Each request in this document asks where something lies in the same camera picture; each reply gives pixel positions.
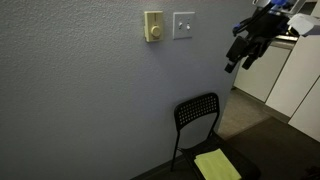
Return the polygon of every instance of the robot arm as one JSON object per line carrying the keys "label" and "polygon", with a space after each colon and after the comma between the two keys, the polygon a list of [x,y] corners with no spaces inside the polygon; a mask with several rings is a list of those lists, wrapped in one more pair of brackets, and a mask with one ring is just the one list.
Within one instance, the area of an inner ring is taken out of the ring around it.
{"label": "robot arm", "polygon": [[314,17],[296,14],[305,0],[254,0],[257,6],[251,18],[245,19],[233,28],[234,36],[247,31],[246,37],[237,36],[227,57],[229,63],[225,71],[231,73],[241,59],[246,57],[243,68],[262,57],[272,40],[287,31],[291,25],[300,35],[320,34],[320,21]]}

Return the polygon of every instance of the dark carpet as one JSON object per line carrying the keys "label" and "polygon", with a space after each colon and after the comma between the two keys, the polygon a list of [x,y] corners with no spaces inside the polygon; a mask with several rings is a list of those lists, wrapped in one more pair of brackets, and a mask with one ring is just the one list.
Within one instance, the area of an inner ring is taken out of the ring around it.
{"label": "dark carpet", "polygon": [[[306,168],[320,166],[320,143],[274,118],[227,141],[260,168],[260,180],[300,179]],[[170,163],[167,163],[134,179],[196,179],[186,161],[179,159],[174,172],[169,171]]]}

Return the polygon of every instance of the chair leg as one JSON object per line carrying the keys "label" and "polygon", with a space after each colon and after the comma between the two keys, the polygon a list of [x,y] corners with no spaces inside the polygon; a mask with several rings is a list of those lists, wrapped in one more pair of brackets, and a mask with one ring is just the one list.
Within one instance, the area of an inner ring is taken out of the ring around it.
{"label": "chair leg", "polygon": [[178,135],[177,135],[176,145],[175,145],[174,151],[173,151],[173,158],[172,158],[172,161],[171,161],[171,168],[170,168],[171,172],[173,171],[174,161],[176,159],[176,153],[177,153],[177,149],[178,149],[179,138],[180,138],[180,133],[178,133]]}

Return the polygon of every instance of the wall plate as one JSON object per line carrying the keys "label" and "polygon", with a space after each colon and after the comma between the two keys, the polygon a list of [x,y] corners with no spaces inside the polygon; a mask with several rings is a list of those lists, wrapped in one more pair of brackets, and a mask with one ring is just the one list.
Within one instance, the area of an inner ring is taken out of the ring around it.
{"label": "wall plate", "polygon": [[173,13],[173,39],[191,38],[194,31],[195,12]]}

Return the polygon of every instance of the gray textured wall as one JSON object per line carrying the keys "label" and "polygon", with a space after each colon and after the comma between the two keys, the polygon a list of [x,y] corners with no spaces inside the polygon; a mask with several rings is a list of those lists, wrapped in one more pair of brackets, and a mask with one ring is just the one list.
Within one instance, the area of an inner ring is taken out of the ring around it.
{"label": "gray textured wall", "polygon": [[[164,11],[164,41],[145,42],[144,10]],[[1,0],[0,179],[129,179],[168,161],[177,103],[215,91],[223,109],[231,27],[252,10],[251,0]],[[196,12],[193,39],[172,40],[174,11]],[[186,132],[188,145],[204,130]]]}

